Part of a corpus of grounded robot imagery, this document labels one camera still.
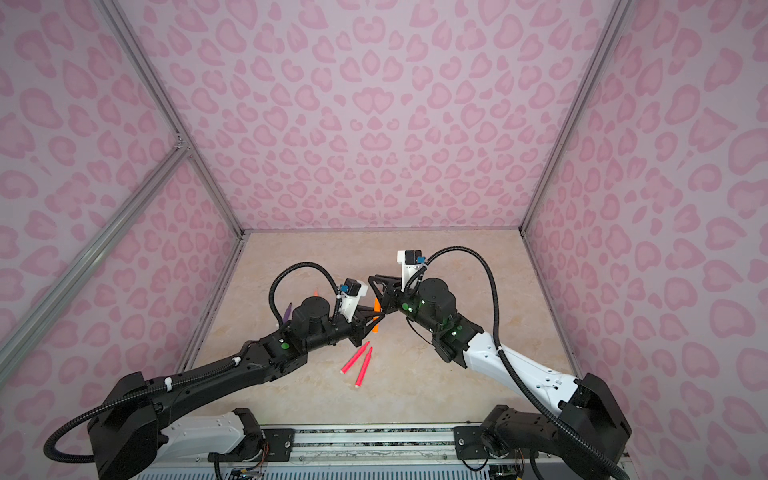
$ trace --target pink heart pattern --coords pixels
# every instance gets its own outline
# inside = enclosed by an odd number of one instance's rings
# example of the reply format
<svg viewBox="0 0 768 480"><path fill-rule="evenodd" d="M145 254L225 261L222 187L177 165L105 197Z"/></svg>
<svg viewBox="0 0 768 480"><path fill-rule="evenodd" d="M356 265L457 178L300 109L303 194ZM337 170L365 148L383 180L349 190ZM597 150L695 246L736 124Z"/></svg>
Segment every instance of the pink heart pattern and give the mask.
<svg viewBox="0 0 768 480"><path fill-rule="evenodd" d="M32 216L28 229L35 239L61 227L41 218ZM189 232L193 240L184 237ZM163 247L147 248L150 238ZM43 456L43 441L67 418L101 403L120 377L177 371L233 242L200 178L182 164L0 392L0 456L12 458L0 467L5 476L23 469L36 478L95 478L92 465L60 470ZM164 252L174 259L164 260ZM2 312L5 331L13 319ZM62 448L89 452L91 445L80 434Z"/></svg>
<svg viewBox="0 0 768 480"><path fill-rule="evenodd" d="M198 144L240 222L260 230L518 226L610 8L209 3L123 8L189 128L205 125ZM469 188L440 201L457 178Z"/></svg>
<svg viewBox="0 0 768 480"><path fill-rule="evenodd" d="M8 2L3 16L0 310L18 319L174 139L88 2Z"/></svg>
<svg viewBox="0 0 768 480"><path fill-rule="evenodd" d="M766 13L639 2L535 218L576 357L634 420L640 478L768 475Z"/></svg>

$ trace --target wire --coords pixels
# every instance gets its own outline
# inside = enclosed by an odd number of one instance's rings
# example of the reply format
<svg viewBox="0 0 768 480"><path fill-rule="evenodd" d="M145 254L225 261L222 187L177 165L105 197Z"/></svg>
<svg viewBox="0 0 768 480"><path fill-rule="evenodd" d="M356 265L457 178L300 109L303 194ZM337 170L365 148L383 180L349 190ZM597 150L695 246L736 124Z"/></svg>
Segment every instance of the wire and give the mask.
<svg viewBox="0 0 768 480"><path fill-rule="evenodd" d="M485 457L485 461L482 463L482 465L480 465L479 467L474 467L474 468L473 468L473 467L470 467L469 465L467 465L467 462L466 462L465 460L462 460L462 463L464 464L464 466L465 466L466 468L469 468L469 469L470 469L470 470L472 470L473 472L480 472L480 471L481 471L482 469L484 469L484 468L485 468L485 466L488 464L488 459L489 459L489 458L490 458L490 457Z"/></svg>
<svg viewBox="0 0 768 480"><path fill-rule="evenodd" d="M597 463L599 463L601 467L605 468L612 477L617 478L618 480L629 480L629 475L627 475L627 473L624 470L622 470L621 467L616 465L615 462L613 462L610 458L605 456L603 452L601 452L600 450L597 450L592 444L584 440L581 437L581 435L579 435L578 432L573 430L573 428L569 424L560 420L554 413L552 413L550 409L545 407L544 404L541 403L538 398L536 398L536 395L534 395L534 393L531 392L530 389L528 389L528 386L525 385L525 382L522 381L518 373L515 371L515 368L512 367L512 364L509 362L509 359L507 358L507 354L502 348L502 341L498 337L498 328L500 323L499 314L498 314L498 293L496 291L496 281L493 279L493 272L491 272L491 267L488 266L488 263L485 262L485 259L483 259L483 257L481 257L479 253L467 247L446 247L435 252L430 258L427 259L426 264L429 265L437 257L440 257L442 254L447 252L469 253L474 258L476 258L480 262L480 264L483 266L483 269L485 269L485 273L488 275L488 282L491 285L491 298L493 301L493 343L496 346L498 358L502 361L502 364L504 365L504 368L507 370L507 373L509 373L510 377L512 377L512 380L515 382L515 385L518 386L518 388L523 393L525 398L528 399L528 401L531 404L533 404L533 406L536 407L536 409L539 412L541 412L541 414L545 416L547 420L549 420L555 426L557 426L558 430L563 435L566 435L570 440L572 440L576 445L578 445L587 455L589 455Z"/></svg>
<svg viewBox="0 0 768 480"><path fill-rule="evenodd" d="M531 458L529 458L531 461L531 470L533 470L533 474L536 475L536 478L538 480L544 480L544 477L541 476L541 472L538 470L538 465L536 465L536 459L531 454Z"/></svg>
<svg viewBox="0 0 768 480"><path fill-rule="evenodd" d="M520 458L523 459L521 468L520 468L520 478L523 477L525 474L525 455L523 455L523 449L518 449L518 452L520 452Z"/></svg>
<svg viewBox="0 0 768 480"><path fill-rule="evenodd" d="M294 270L298 270L299 268L313 268L315 270L318 270L328 280L328 283L331 284L333 293L334 295L336 295L336 305L333 307L333 316L331 317L331 319L335 319L336 314L339 313L339 308L341 307L341 291L339 290L339 287L336 285L336 283L333 281L333 277L331 276L330 273L328 273L328 270L324 269L322 266L318 265L317 263L300 262L300 263L291 265L285 270L283 270L282 272L280 272L280 275L278 275L275 278L275 280L272 282L272 286L270 287L270 293L269 293L270 310L272 310L272 314L277 319L277 324L278 325L283 324L283 316L280 315L280 312L277 310L277 306L275 305L275 291L277 290L277 286L280 285L280 282L283 281L283 278L285 278L288 275L288 273L291 273Z"/></svg>
<svg viewBox="0 0 768 480"><path fill-rule="evenodd" d="M214 474L216 475L216 480L223 480L221 478L221 467L219 465L219 454L214 453Z"/></svg>
<svg viewBox="0 0 768 480"><path fill-rule="evenodd" d="M244 353L247 350L247 347L250 344L251 343L246 342L243 345L243 348L240 350L239 355L242 356L242 353ZM176 382L173 383L173 387L180 388L183 386L190 385L192 383L203 382L204 380L208 380L212 377L215 377L216 375L220 375L221 373L224 373L227 370L234 368L236 365L237 365L237 362L235 362L234 359L232 359L226 365L222 365L209 372L202 373L199 376L190 376L190 377L185 377L183 379L176 376L177 377ZM146 389L140 392L129 393L128 395L122 396L119 399L114 399L109 402L102 403L95 409L88 410L86 413L83 413L82 415L75 417L74 419L62 425L58 430L53 432L51 436L48 437L48 440L45 441L45 444L43 445L43 453L45 454L46 457L53 460L54 462L93 463L94 461L93 455L72 455L70 453L61 452L56 449L56 442L58 442L61 439L61 437L69 433L72 429L74 429L78 425L85 423L88 420L104 412L112 410L116 406L125 405L126 403L129 403L129 402L136 402L138 400L146 399L147 397L154 396L158 393L165 393L167 391L168 390L165 384L159 384L149 389Z"/></svg>
<svg viewBox="0 0 768 480"><path fill-rule="evenodd" d="M422 334L421 334L421 333L417 332L417 331L416 331L416 329L415 329L415 328L413 328L413 322L411 322L411 319L410 319L410 318L406 317L406 321L408 322L408 326L409 326L409 327L411 327L411 330L413 330L413 332L414 332L416 335L418 335L418 336L421 336L421 337L422 337L422 340L424 340L425 342L427 342L429 345L432 345L432 343L431 343L429 340L427 340L426 338L424 338L424 337L422 336Z"/></svg>

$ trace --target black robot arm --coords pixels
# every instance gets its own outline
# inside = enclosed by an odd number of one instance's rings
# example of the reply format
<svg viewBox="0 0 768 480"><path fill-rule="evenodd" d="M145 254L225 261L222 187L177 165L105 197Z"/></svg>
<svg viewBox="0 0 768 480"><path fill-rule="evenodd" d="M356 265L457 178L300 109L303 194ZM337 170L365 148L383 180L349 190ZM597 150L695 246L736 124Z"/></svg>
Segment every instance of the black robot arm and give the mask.
<svg viewBox="0 0 768 480"><path fill-rule="evenodd" d="M277 331L245 342L232 356L172 376L145 380L135 372L123 377L94 410L96 415L81 415L59 429L46 442L44 452L58 462L94 462L102 480L131 478L155 460L157 450L167 442L161 430L171 423L232 392L291 373L306 364L312 350L347 338L360 346L372 321L370 315L348 321L338 313L332 318L327 300L311 296ZM89 419L92 456L56 450L56 442L66 432Z"/></svg>

